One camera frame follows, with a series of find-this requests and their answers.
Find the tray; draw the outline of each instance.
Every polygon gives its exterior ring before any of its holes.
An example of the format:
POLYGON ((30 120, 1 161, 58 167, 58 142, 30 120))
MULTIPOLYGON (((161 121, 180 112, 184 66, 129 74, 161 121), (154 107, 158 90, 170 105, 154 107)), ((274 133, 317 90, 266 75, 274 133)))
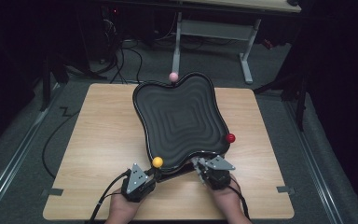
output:
POLYGON ((132 100, 144 126, 148 159, 163 159, 163 175, 179 172, 192 157, 228 151, 229 131, 205 75, 191 73, 173 84, 146 81, 135 88, 132 100))

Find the hand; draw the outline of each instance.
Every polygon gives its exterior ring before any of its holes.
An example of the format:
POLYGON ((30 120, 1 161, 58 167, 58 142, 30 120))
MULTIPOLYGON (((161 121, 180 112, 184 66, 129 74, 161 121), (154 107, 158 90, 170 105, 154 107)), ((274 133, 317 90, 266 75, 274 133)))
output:
MULTIPOLYGON (((241 192, 237 179, 231 175, 229 184, 232 188, 241 192)), ((229 224, 251 224, 252 222, 245 216, 241 210, 241 200, 239 195, 230 188, 213 190, 208 187, 209 192, 213 196, 214 203, 225 215, 229 224)))
POLYGON ((121 189, 115 190, 111 196, 109 217, 105 224, 128 224, 135 217, 138 208, 145 200, 142 199, 139 203, 129 202, 121 195, 120 191, 121 189))

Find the red ball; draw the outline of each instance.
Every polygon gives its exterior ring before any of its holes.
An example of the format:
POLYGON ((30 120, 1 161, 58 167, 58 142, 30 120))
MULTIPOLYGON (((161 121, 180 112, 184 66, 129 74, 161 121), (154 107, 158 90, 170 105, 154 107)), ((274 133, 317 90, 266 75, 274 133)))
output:
POLYGON ((226 140, 227 140, 229 143, 235 142, 235 135, 232 134, 232 133, 229 133, 228 135, 226 135, 226 140))

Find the gray carpet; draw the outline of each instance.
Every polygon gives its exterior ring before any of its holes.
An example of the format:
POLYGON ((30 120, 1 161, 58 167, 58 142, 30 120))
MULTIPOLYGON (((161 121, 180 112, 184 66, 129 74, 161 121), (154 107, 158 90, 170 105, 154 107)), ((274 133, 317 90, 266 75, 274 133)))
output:
MULTIPOLYGON (((126 43, 128 46, 133 44, 134 42, 126 43)), ((282 60, 290 49, 290 46, 283 46, 267 50, 263 46, 255 45, 249 58, 254 84, 249 86, 244 84, 241 65, 238 61, 237 52, 241 49, 241 44, 241 42, 223 46, 208 44, 199 48, 197 43, 185 43, 186 49, 182 51, 180 72, 185 74, 199 71, 209 76, 216 87, 255 89, 275 78, 282 60)), ((153 79, 167 82, 172 66, 172 46, 155 46, 151 49, 139 44, 134 49, 142 55, 140 80, 153 79)), ((130 50, 123 52, 125 62, 121 75, 127 81, 135 80, 140 58, 130 50)), ((101 67, 97 63, 93 63, 92 66, 93 69, 101 67)), ((116 71, 117 69, 113 69, 105 75, 111 78, 116 71)), ((47 166, 53 174, 56 174, 77 118, 74 116, 68 119, 67 116, 73 115, 81 108, 88 87, 94 82, 97 81, 86 77, 71 76, 71 80, 63 88, 60 97, 43 121, 30 145, 31 149, 27 157, 0 202, 0 223, 53 223, 42 217, 47 200, 42 192, 44 189, 49 189, 53 183, 53 179, 43 167, 42 151, 53 132, 67 120, 46 146, 47 166), (63 113, 64 107, 67 108, 66 114, 63 113)), ((34 100, 19 113, 0 139, 0 174, 38 114, 42 99, 40 85, 35 93, 34 100)), ((257 95, 256 99, 283 179, 287 186, 296 191, 290 196, 295 216, 289 220, 254 220, 254 223, 330 223, 306 165, 296 127, 291 122, 292 117, 287 112, 286 103, 281 101, 278 93, 278 91, 268 91, 257 95)), ((343 222, 358 223, 356 195, 325 139, 324 131, 317 120, 310 99, 307 100, 304 127, 304 134, 332 190, 343 222)))

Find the yellow ball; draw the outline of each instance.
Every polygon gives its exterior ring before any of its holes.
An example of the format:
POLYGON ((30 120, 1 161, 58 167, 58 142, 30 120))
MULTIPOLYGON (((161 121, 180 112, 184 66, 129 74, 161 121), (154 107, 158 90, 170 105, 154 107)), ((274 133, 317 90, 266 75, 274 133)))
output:
POLYGON ((159 168, 162 166, 163 160, 161 157, 155 157, 155 159, 153 159, 152 164, 155 168, 159 168))

